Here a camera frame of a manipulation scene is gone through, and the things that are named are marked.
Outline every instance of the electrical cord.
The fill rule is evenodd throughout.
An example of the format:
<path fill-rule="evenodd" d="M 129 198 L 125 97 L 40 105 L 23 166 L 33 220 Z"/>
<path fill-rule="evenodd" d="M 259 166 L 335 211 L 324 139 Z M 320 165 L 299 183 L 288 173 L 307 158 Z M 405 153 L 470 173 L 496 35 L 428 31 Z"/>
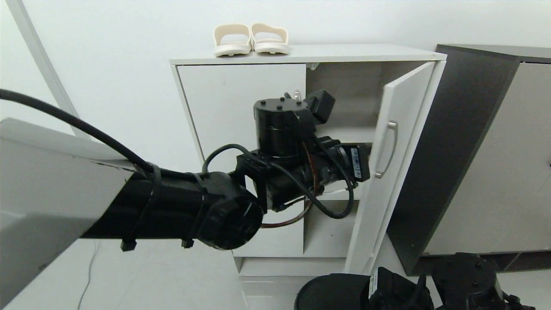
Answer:
<path fill-rule="evenodd" d="M 352 181 L 350 180 L 350 177 L 348 176 L 348 173 L 344 170 L 342 165 L 327 151 L 325 146 L 322 145 L 320 139 L 318 137 L 314 136 L 314 143 L 321 149 L 321 151 L 327 156 L 335 166 L 337 166 L 337 169 L 344 177 L 344 181 L 346 182 L 347 188 L 348 188 L 348 203 L 346 206 L 346 209 L 344 209 L 341 213 L 335 213 L 335 215 L 342 216 L 339 218 L 343 218 L 352 212 L 352 207 L 354 206 L 354 186 L 352 185 Z"/>
<path fill-rule="evenodd" d="M 315 138 L 314 141 L 317 141 L 316 143 L 319 143 L 319 140 L 317 138 Z M 222 146 L 222 147 L 219 147 L 218 149 L 216 149 L 212 154 L 210 154 L 207 159 L 205 159 L 205 162 L 203 163 L 203 169 L 202 169 L 202 172 L 203 173 L 207 173 L 208 172 L 208 165 L 210 164 L 210 162 L 214 159 L 214 157 L 216 157 L 218 154 L 226 151 L 227 149 L 238 149 L 239 151 L 241 151 L 247 158 L 249 158 L 250 160 L 254 161 L 255 163 L 259 164 L 259 165 L 262 165 L 262 166 L 265 166 L 265 167 L 272 167 L 272 168 L 275 168 L 276 170 L 282 172 L 283 174 L 285 174 L 298 188 L 299 190 L 306 196 L 306 198 L 308 198 L 318 209 L 320 209 L 321 212 L 323 212 L 325 215 L 327 215 L 328 217 L 330 218 L 336 218 L 336 219 L 339 219 L 339 218 L 345 218 L 347 217 L 350 212 L 352 211 L 352 207 L 354 205 L 354 188 L 352 187 L 352 183 L 350 182 L 350 179 L 348 178 L 348 176 L 346 175 L 346 172 L 344 171 L 344 169 L 342 168 L 342 166 L 336 161 L 334 160 L 334 158 L 332 158 L 331 155 L 328 155 L 328 152 L 327 150 L 324 148 L 324 146 L 321 146 L 321 149 L 322 151 L 328 155 L 328 157 L 336 164 L 337 168 L 340 167 L 340 171 L 341 173 L 343 173 L 344 177 L 345 177 L 345 181 L 347 181 L 347 187 L 348 187 L 348 190 L 349 190 L 349 194 L 348 194 L 348 204 L 346 206 L 346 209 L 343 211 L 343 212 L 339 212 L 339 213 L 335 213 L 335 212 L 332 212 L 330 210 L 328 210 L 317 198 L 314 194 L 312 194 L 310 192 L 310 190 L 308 190 L 306 188 L 306 186 L 301 182 L 299 181 L 291 172 L 289 172 L 287 169 L 283 168 L 282 166 L 276 164 L 276 163 L 272 163 L 272 162 L 268 162 L 268 161 L 263 161 L 261 160 L 260 158 L 258 158 L 257 156 L 254 156 L 251 152 L 249 152 L 244 146 L 242 145 L 238 145 L 238 144 L 228 144 L 228 145 L 225 145 L 225 146 Z"/>
<path fill-rule="evenodd" d="M 13 101 L 13 102 L 16 102 L 16 103 L 19 103 L 19 104 L 23 104 L 23 105 L 26 105 L 30 108 L 42 111 L 46 114 L 49 114 L 49 115 L 51 115 L 51 116 L 53 116 L 53 117 L 55 117 L 55 118 L 57 118 L 57 119 L 59 119 L 63 122 L 66 122 L 67 124 L 69 124 L 69 125 L 71 125 L 75 128 L 78 128 L 78 129 L 82 130 L 83 132 L 91 135 L 92 137 L 98 139 L 99 141 L 105 143 L 107 146 L 111 147 L 112 149 L 117 151 L 119 154 L 126 157 L 130 162 L 132 162 L 134 165 L 140 167 L 145 172 L 148 172 L 148 173 L 151 174 L 154 171 L 153 165 L 146 162 L 143 158 L 141 158 L 136 153 L 132 152 L 129 148 L 127 148 L 126 146 L 124 146 L 123 144 L 121 144 L 120 142 L 115 140 L 113 137 L 111 137 L 108 134 L 104 133 L 103 131 L 97 129 L 96 127 L 92 126 L 91 124 L 79 119 L 78 117 L 75 117 L 75 116 L 61 110 L 60 108 L 57 108 L 53 105 L 50 105 L 50 104 L 48 104 L 48 103 L 46 103 L 42 100 L 33 98 L 31 96 L 27 96 L 25 94 L 21 94 L 21 93 L 14 92 L 14 91 L 11 91 L 11 90 L 6 90 L 6 89 L 0 89 L 0 99 L 9 100 L 9 101 Z M 341 165 L 334 158 L 332 158 L 332 156 L 330 156 L 330 154 L 328 154 L 327 150 L 324 148 L 324 146 L 322 146 L 320 144 L 317 137 L 314 137 L 314 141 L 316 142 L 316 144 L 318 144 L 318 146 L 320 146 L 320 149 L 322 150 L 322 152 L 324 152 L 331 159 L 331 161 L 333 161 L 335 163 L 337 168 L 343 174 L 343 176 L 345 178 L 345 181 L 347 182 L 347 187 L 348 187 L 348 190 L 349 190 L 349 201 L 348 201 L 347 208 L 343 212 L 334 213 L 332 211 L 329 211 L 315 197 L 315 195 L 312 194 L 306 188 L 306 186 L 302 182 L 300 182 L 295 176 L 293 176 L 292 173 L 289 172 L 287 169 L 281 167 L 278 164 L 271 163 L 271 162 L 265 162 L 265 161 L 260 160 L 259 158 L 254 156 L 251 152 L 249 152 L 245 147 L 243 147 L 241 145 L 238 145 L 238 144 L 225 145 L 223 147 L 218 148 L 216 151 L 214 151 L 205 160 L 205 163 L 203 164 L 203 172 L 208 172 L 208 165 L 215 156 L 217 156 L 218 154 L 222 153 L 223 151 L 225 151 L 227 149 L 235 148 L 235 149 L 238 149 L 239 151 L 241 151 L 247 158 L 254 161 L 255 163 L 260 164 L 260 165 L 264 165 L 266 167 L 273 167 L 273 168 L 279 170 L 280 172 L 282 172 L 283 174 L 285 174 L 291 181 L 293 181 L 293 183 L 295 183 L 295 185 L 305 194 L 305 196 L 318 209 L 320 209 L 327 216 L 329 216 L 331 218 L 344 218 L 348 214 L 350 214 L 350 212 L 352 210 L 352 204 L 354 202 L 353 201 L 354 200 L 354 193 L 353 193 L 352 184 L 350 182 L 350 179 L 346 175 L 344 169 L 341 167 Z M 181 176 L 179 173 L 172 172 L 172 171 L 169 171 L 169 170 L 164 170 L 164 173 L 165 174 L 173 174 L 174 176 Z"/>
<path fill-rule="evenodd" d="M 312 174 L 312 179 L 314 181 L 314 195 L 315 195 L 317 193 L 317 174 L 316 174 L 316 170 L 314 169 L 314 162 L 312 160 L 312 156 L 310 155 L 310 152 L 308 152 L 308 148 L 306 147 L 306 143 L 303 142 L 302 147 L 304 147 L 304 151 L 305 151 L 306 156 L 308 158 L 308 163 L 310 164 L 310 173 Z M 305 199 L 304 197 L 299 198 L 299 199 L 295 199 L 291 203 L 286 205 L 286 208 L 288 208 L 291 205 L 293 205 L 293 204 L 295 204 L 295 203 L 297 203 L 301 200 L 304 200 L 304 199 Z M 297 216 L 293 217 L 292 219 L 281 222 L 281 223 L 274 223 L 274 224 L 262 223 L 260 225 L 260 228 L 278 228 L 278 227 L 284 227 L 284 226 L 288 226 L 288 225 L 291 225 L 293 223 L 296 223 L 296 222 L 300 221 L 301 219 L 303 219 L 306 216 L 306 214 L 310 211 L 311 206 L 312 206 L 312 202 L 308 201 L 308 203 L 304 207 L 304 210 L 302 210 L 302 212 L 300 212 Z"/>
<path fill-rule="evenodd" d="M 138 167 L 137 168 L 138 171 L 142 172 L 152 182 L 153 186 L 152 186 L 152 191 L 151 191 L 149 200 L 144 206 L 144 209 L 142 210 L 142 213 L 138 221 L 132 228 L 132 231 L 130 232 L 129 236 L 125 237 L 127 242 L 132 243 L 132 239 L 135 238 L 137 234 L 137 229 L 142 224 L 144 213 L 149 211 L 149 209 L 152 206 L 154 206 L 159 196 L 159 189 L 160 189 L 161 178 L 162 178 L 161 169 L 154 164 L 146 162 L 143 158 L 138 156 L 136 153 L 132 152 L 129 148 L 127 148 L 122 143 L 115 140 L 113 137 L 97 129 L 96 127 L 90 125 L 89 123 L 79 119 L 78 117 L 73 116 L 61 110 L 56 106 L 48 104 L 42 100 L 33 98 L 31 96 L 27 96 L 25 94 L 21 94 L 18 92 L 1 89 L 1 88 L 0 88 L 0 99 L 13 101 L 19 104 L 26 105 L 30 108 L 36 109 L 38 111 L 42 111 L 75 128 L 82 130 L 83 132 L 105 143 L 107 146 L 111 147 L 116 152 L 126 157 L 131 163 L 133 163 L 135 166 Z M 187 177 L 185 174 L 181 175 L 178 172 L 173 172 L 170 170 L 164 170 L 164 173 L 170 174 L 173 177 L 180 177 L 180 178 Z"/>
<path fill-rule="evenodd" d="M 19 104 L 26 105 L 30 108 L 42 111 L 48 115 L 51 115 L 75 128 L 78 128 L 88 135 L 98 139 L 99 141 L 105 143 L 119 154 L 126 157 L 130 162 L 136 166 L 142 168 L 146 172 L 153 172 L 153 166 L 146 162 L 143 158 L 138 156 L 136 153 L 132 152 L 129 148 L 115 140 L 113 137 L 104 133 L 103 131 L 97 129 L 96 127 L 90 125 L 89 123 L 79 119 L 76 116 L 73 116 L 58 107 L 55 107 L 51 104 L 48 104 L 42 100 L 14 92 L 7 89 L 0 89 L 0 99 L 13 101 Z"/>
<path fill-rule="evenodd" d="M 243 153 L 243 155 L 245 155 L 245 157 L 247 157 L 248 159 L 254 161 L 255 163 L 257 163 L 259 165 L 262 165 L 262 166 L 267 166 L 267 163 L 265 161 L 263 161 L 263 160 L 257 158 L 256 156 L 254 156 L 244 146 L 232 143 L 232 144 L 228 144 L 228 145 L 225 145 L 225 146 L 221 146 L 221 147 L 217 148 L 214 152 L 212 152 L 207 157 L 207 159 L 205 159 L 205 161 L 203 163 L 202 173 L 208 173 L 208 165 L 214 159 L 214 157 L 218 156 L 220 153 L 222 153 L 222 152 L 224 152 L 228 149 L 233 149 L 233 148 L 238 149 L 239 151 L 241 151 L 241 153 Z"/>
<path fill-rule="evenodd" d="M 98 244 L 96 244 L 96 240 L 95 239 L 93 240 L 94 240 L 94 253 L 92 254 L 92 258 L 90 258 L 90 264 L 88 265 L 88 280 L 86 282 L 86 286 L 84 287 L 84 290 L 82 291 L 80 300 L 78 301 L 77 310 L 80 310 L 80 307 L 82 306 L 82 300 L 84 299 L 84 295 L 86 295 L 86 291 L 90 286 L 90 281 L 92 280 L 92 265 L 94 264 L 94 260 L 96 258 L 96 255 L 98 254 L 98 251 L 100 250 L 101 241 Z"/>

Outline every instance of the gray cabinet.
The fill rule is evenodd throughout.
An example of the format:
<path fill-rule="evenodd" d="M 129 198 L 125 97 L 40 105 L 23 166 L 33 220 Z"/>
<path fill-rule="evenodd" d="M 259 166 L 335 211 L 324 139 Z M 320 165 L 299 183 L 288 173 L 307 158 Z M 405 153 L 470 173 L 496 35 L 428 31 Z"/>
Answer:
<path fill-rule="evenodd" d="M 404 269 L 455 252 L 551 267 L 551 49 L 437 51 L 448 63 L 388 229 Z"/>

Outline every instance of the cabinet handle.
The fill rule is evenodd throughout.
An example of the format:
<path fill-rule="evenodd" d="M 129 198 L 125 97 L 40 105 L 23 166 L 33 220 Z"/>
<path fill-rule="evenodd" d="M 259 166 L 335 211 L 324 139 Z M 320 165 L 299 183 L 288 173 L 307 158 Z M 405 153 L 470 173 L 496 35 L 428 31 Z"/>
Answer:
<path fill-rule="evenodd" d="M 390 154 L 390 159 L 386 164 L 385 170 L 381 172 L 375 172 L 375 177 L 378 179 L 381 179 L 385 175 L 388 168 L 390 167 L 390 163 L 392 162 L 392 159 L 394 158 L 394 153 L 396 152 L 396 144 L 398 143 L 398 122 L 389 121 L 388 129 L 394 131 L 394 146 L 392 147 L 392 153 Z"/>

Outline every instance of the white slipper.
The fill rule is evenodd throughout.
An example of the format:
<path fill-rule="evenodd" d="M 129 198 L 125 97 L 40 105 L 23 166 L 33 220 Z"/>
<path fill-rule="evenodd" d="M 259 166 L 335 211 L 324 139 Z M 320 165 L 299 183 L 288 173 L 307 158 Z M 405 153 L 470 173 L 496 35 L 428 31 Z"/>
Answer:
<path fill-rule="evenodd" d="M 281 53 L 288 54 L 290 51 L 287 30 L 281 27 L 272 27 L 262 23 L 256 23 L 251 26 L 253 48 L 257 53 Z M 261 39 L 257 38 L 259 33 L 271 33 L 281 37 L 281 39 Z"/>
<path fill-rule="evenodd" d="M 222 38 L 227 35 L 245 35 L 246 41 L 222 43 Z M 214 28 L 214 55 L 234 56 L 236 54 L 248 54 L 251 52 L 251 30 L 243 24 L 225 24 Z"/>

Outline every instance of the barcode label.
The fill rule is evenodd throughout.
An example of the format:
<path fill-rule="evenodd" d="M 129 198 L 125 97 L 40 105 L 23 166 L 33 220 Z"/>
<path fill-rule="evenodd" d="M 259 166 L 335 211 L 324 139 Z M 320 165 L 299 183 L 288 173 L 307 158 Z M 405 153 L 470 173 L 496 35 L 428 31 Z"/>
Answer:
<path fill-rule="evenodd" d="M 371 279 L 369 279 L 369 297 L 368 298 L 371 298 L 371 295 L 373 295 L 377 291 L 378 275 L 379 275 L 379 270 L 377 269 L 371 276 Z"/>
<path fill-rule="evenodd" d="M 358 149 L 351 148 L 350 154 L 352 155 L 352 167 L 354 168 L 354 176 L 358 179 L 361 179 L 360 155 L 358 154 Z"/>

